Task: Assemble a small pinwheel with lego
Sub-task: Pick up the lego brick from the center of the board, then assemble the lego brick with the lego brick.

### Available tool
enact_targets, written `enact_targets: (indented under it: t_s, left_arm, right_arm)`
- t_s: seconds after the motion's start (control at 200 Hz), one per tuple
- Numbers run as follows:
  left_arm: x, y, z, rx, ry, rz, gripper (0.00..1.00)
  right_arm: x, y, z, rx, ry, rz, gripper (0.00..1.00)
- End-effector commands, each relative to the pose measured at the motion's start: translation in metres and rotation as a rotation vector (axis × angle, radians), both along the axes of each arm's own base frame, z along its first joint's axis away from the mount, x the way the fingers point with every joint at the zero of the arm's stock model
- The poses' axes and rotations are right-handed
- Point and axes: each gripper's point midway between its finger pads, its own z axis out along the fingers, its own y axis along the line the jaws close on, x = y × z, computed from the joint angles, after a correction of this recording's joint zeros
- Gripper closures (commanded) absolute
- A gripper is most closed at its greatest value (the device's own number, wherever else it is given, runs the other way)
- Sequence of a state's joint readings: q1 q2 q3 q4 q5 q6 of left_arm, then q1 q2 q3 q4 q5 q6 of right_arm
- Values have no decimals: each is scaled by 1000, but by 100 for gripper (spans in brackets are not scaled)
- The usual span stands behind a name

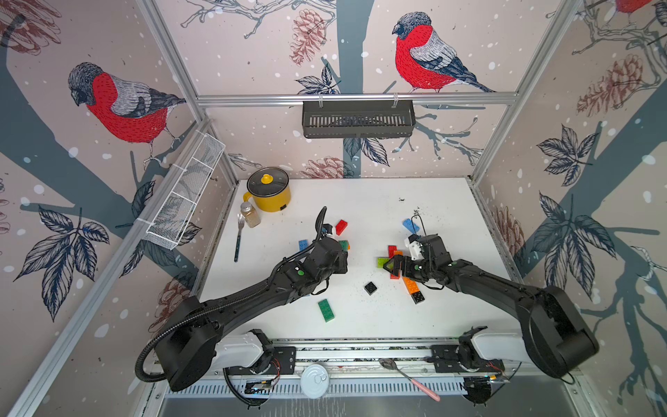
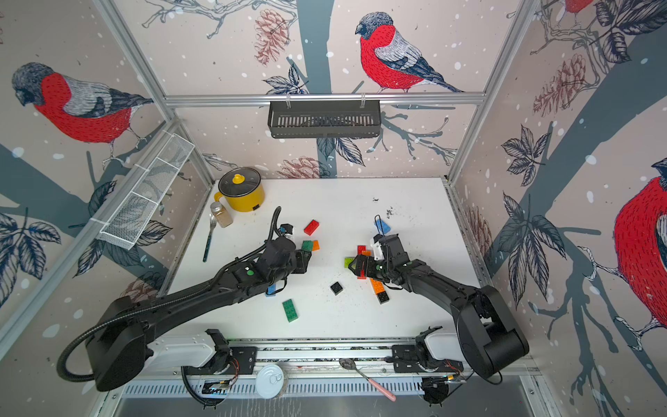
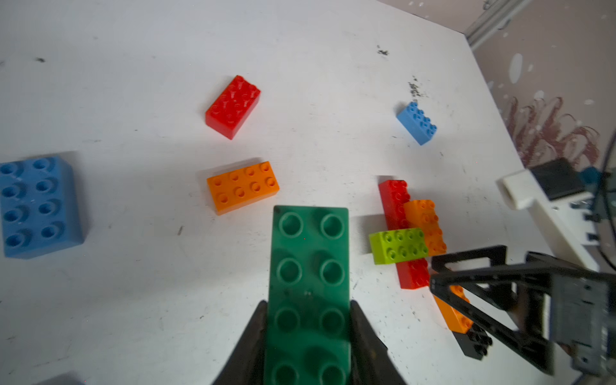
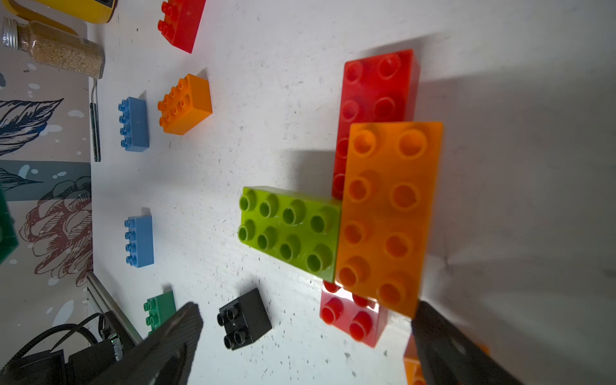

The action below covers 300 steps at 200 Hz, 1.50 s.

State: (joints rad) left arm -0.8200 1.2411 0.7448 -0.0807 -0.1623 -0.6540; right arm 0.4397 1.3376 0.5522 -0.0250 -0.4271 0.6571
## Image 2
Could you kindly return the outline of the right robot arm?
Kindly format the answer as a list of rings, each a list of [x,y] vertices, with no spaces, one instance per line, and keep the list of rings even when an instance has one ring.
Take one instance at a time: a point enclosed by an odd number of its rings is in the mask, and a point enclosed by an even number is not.
[[[477,375],[487,379],[529,354],[526,336],[496,288],[459,283],[410,259],[397,234],[377,235],[373,243],[382,257],[356,255],[347,268],[355,276],[422,295],[448,312],[465,362]]]

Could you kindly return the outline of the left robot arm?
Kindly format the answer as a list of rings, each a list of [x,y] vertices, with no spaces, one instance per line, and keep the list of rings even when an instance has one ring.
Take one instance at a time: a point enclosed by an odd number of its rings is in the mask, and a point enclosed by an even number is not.
[[[276,208],[265,242],[236,257],[204,283],[150,302],[121,297],[109,305],[96,326],[84,331],[60,354],[56,370],[66,382],[94,382],[111,391],[140,375],[154,352],[149,344],[170,330],[210,311],[267,293],[278,281],[304,274],[311,255],[297,248],[290,224],[279,224]]]

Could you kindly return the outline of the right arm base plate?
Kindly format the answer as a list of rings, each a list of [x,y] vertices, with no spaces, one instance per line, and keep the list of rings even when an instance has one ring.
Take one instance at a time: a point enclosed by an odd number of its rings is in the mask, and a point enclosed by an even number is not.
[[[397,374],[416,373],[454,373],[461,374],[464,366],[461,361],[438,360],[427,354],[425,349],[415,345],[393,345],[391,354],[385,362],[394,367]]]

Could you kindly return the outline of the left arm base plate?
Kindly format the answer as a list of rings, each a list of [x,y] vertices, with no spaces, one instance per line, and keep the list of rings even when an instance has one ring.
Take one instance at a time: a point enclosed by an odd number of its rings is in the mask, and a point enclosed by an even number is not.
[[[199,368],[185,367],[186,375],[252,375],[258,349],[256,347],[231,347],[214,356]]]

